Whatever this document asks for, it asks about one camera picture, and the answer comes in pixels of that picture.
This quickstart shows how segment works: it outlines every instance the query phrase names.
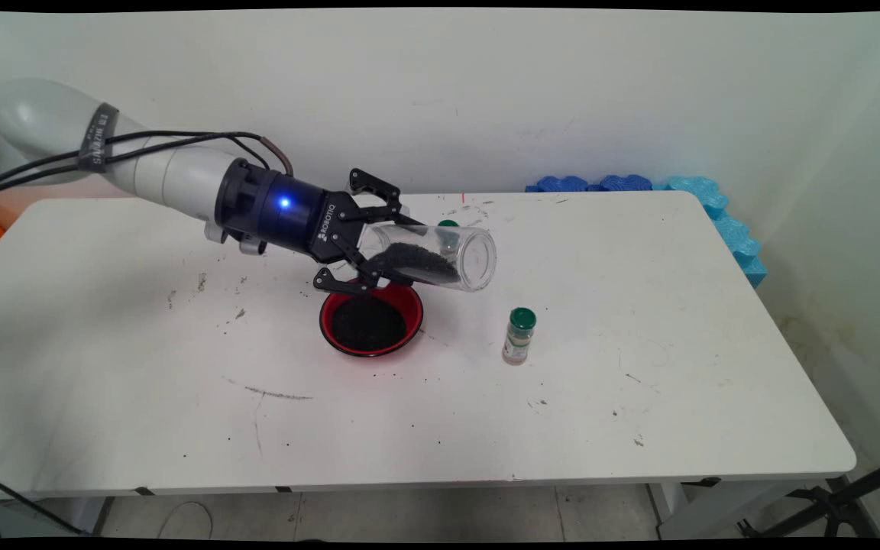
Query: blue foam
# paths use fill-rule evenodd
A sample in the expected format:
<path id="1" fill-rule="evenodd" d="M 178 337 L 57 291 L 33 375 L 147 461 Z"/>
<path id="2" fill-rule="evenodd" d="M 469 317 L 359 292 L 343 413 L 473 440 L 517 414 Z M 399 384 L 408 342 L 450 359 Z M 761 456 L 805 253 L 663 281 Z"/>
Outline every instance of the blue foam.
<path id="1" fill-rule="evenodd" d="M 598 191 L 650 191 L 650 180 L 631 174 L 627 177 L 608 175 L 600 180 Z"/>
<path id="2" fill-rule="evenodd" d="M 649 179 L 631 174 L 627 177 L 608 175 L 600 180 L 600 183 L 589 184 L 582 178 L 567 176 L 546 176 L 541 178 L 535 185 L 526 185 L 525 193 L 558 193 L 567 191 L 687 191 L 701 202 L 708 217 L 712 219 L 715 229 L 722 236 L 730 253 L 736 258 L 739 267 L 745 273 L 746 279 L 755 288 L 762 279 L 765 279 L 768 271 L 759 260 L 759 241 L 749 237 L 749 227 L 738 222 L 726 212 L 729 198 L 720 194 L 719 184 L 706 177 L 681 177 L 667 178 L 661 183 L 652 184 Z"/>
<path id="3" fill-rule="evenodd" d="M 715 229 L 719 230 L 719 235 L 726 242 L 736 261 L 740 267 L 747 267 L 759 255 L 759 241 L 749 237 L 749 227 L 733 218 L 727 213 L 723 213 L 719 219 L 712 220 Z"/>
<path id="4" fill-rule="evenodd" d="M 762 279 L 765 279 L 765 275 L 768 273 L 765 270 L 765 265 L 762 265 L 762 262 L 757 257 L 752 258 L 749 265 L 745 266 L 742 271 L 746 274 L 746 279 L 749 279 L 749 283 L 752 284 L 754 289 L 762 282 Z"/>
<path id="5" fill-rule="evenodd" d="M 729 205 L 729 198 L 719 192 L 719 184 L 706 177 L 670 177 L 660 185 L 660 190 L 688 191 L 698 198 L 711 219 L 722 217 Z"/>
<path id="6" fill-rule="evenodd" d="M 535 185 L 526 185 L 525 193 L 559 193 L 567 191 L 586 191 L 589 182 L 576 176 L 559 179 L 554 176 L 541 178 Z"/>

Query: green lid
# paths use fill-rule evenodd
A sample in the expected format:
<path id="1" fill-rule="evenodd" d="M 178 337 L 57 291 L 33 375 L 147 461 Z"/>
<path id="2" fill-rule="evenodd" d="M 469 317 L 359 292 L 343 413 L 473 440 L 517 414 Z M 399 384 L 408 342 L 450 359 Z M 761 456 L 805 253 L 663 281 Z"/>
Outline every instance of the green lid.
<path id="1" fill-rule="evenodd" d="M 535 328 L 535 313 L 527 307 L 516 307 L 511 310 L 510 321 L 514 328 L 530 331 Z"/>

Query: black tripod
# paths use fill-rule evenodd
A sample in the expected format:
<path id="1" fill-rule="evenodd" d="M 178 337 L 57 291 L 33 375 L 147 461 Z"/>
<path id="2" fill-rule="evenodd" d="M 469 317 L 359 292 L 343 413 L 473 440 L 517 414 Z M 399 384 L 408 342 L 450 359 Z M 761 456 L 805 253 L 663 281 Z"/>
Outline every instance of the black tripod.
<path id="1" fill-rule="evenodd" d="M 835 484 L 837 481 L 832 480 L 831 487 L 834 487 Z M 738 528 L 744 536 L 771 539 L 772 537 L 790 535 L 797 529 L 802 529 L 804 526 L 816 522 L 822 516 L 827 516 L 827 528 L 823 531 L 824 536 L 837 536 L 837 530 L 841 527 L 841 523 L 851 523 L 858 536 L 874 537 L 876 534 L 873 529 L 862 527 L 862 524 L 866 522 L 856 521 L 862 516 L 862 511 L 855 501 L 869 492 L 879 490 L 879 488 L 880 468 L 859 478 L 855 483 L 837 488 L 834 492 L 825 490 L 823 487 L 814 487 L 813 490 L 796 490 L 788 494 L 787 497 L 807 498 L 814 504 L 796 512 L 787 519 L 783 519 L 782 522 L 776 523 L 764 532 L 753 529 L 744 519 L 738 523 Z"/>

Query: red bowl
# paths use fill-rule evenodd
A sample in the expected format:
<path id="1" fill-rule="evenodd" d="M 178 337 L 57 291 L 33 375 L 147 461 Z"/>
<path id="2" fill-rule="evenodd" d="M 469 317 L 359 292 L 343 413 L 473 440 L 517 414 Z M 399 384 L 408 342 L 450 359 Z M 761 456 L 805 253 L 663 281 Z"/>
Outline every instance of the red bowl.
<path id="1" fill-rule="evenodd" d="M 393 285 L 392 283 L 389 283 L 385 288 L 373 289 L 370 293 L 372 296 L 381 299 L 382 302 L 388 303 L 389 306 L 393 306 L 395 309 L 399 310 L 400 315 L 403 317 L 403 321 L 406 323 L 406 335 L 404 335 L 402 340 L 388 348 L 374 349 L 374 351 L 355 351 L 355 349 L 346 348 L 344 345 L 339 344 L 338 340 L 335 340 L 335 335 L 332 334 L 332 314 L 335 314 L 335 310 L 338 309 L 342 303 L 346 303 L 349 299 L 352 299 L 352 296 L 342 295 L 341 293 L 332 293 L 331 295 L 328 295 L 327 299 L 325 299 L 325 303 L 321 306 L 321 334 L 324 335 L 325 340 L 327 340 L 333 348 L 338 349 L 338 351 L 348 353 L 349 355 L 355 355 L 356 358 L 376 358 L 378 355 L 385 355 L 397 351 L 397 349 L 409 344 L 409 341 L 415 337 L 416 331 L 419 330 L 419 326 L 423 323 L 423 302 L 420 302 L 419 295 L 413 290 L 412 286 Z"/>

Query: black seeds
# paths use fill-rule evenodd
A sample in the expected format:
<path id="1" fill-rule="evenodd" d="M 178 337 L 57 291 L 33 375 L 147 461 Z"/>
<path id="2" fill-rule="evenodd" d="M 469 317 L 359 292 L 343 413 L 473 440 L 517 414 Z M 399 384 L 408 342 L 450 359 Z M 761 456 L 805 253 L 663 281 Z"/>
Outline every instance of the black seeds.
<path id="1" fill-rule="evenodd" d="M 370 261 L 383 261 L 400 273 L 427 283 L 453 283 L 461 278 L 447 258 L 416 244 L 393 243 Z"/>
<path id="2" fill-rule="evenodd" d="M 354 351 L 378 351 L 403 340 L 406 321 L 399 310 L 374 296 L 354 296 L 332 313 L 332 335 Z"/>

